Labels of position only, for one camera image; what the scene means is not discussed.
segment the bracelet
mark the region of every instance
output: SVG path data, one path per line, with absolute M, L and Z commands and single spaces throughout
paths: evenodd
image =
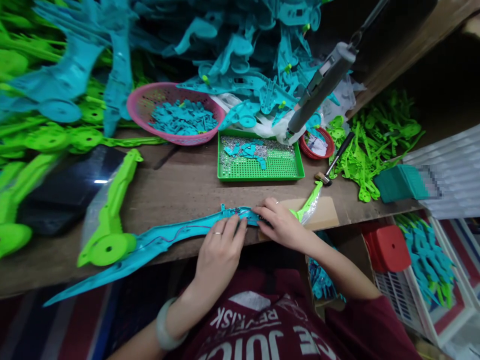
M 167 313 L 169 312 L 170 305 L 172 305 L 175 300 L 177 300 L 177 298 L 172 297 L 165 304 L 163 304 L 156 317 L 156 338 L 160 343 L 160 347 L 165 351 L 171 351 L 178 348 L 185 341 L 189 334 L 189 331 L 187 331 L 187 333 L 181 339 L 175 340 L 169 335 L 167 329 L 165 328 Z

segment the sleeve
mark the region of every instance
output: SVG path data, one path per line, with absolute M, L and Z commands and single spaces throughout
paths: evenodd
M 329 308 L 325 323 L 356 359 L 421 360 L 385 296 L 350 300 L 343 311 Z

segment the maroon t-shirt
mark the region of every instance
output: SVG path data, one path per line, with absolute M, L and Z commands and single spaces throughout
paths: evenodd
M 169 359 L 421 359 L 388 300 L 348 301 L 313 311 L 297 270 L 278 269 L 265 294 L 267 276 L 238 270 L 212 310 Z

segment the pink plastic basket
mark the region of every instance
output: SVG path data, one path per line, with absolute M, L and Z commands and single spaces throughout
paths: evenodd
M 185 99 L 196 103 L 201 102 L 206 110 L 213 113 L 213 118 L 218 122 L 218 125 L 206 133 L 193 136 L 169 134 L 155 130 L 149 125 L 149 123 L 155 122 L 152 112 L 157 106 L 163 103 L 173 104 L 177 100 L 183 102 Z M 210 96 L 203 92 L 179 89 L 174 82 L 154 82 L 139 87 L 128 97 L 126 107 L 132 120 L 143 129 L 171 143 L 184 146 L 200 145 L 211 140 L 219 131 L 219 126 L 225 118 L 224 110 Z

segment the teal plastic box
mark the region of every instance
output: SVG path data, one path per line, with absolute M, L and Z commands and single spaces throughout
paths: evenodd
M 424 200 L 430 198 L 422 175 L 415 166 L 400 164 L 382 171 L 373 182 L 384 203 L 404 199 Z

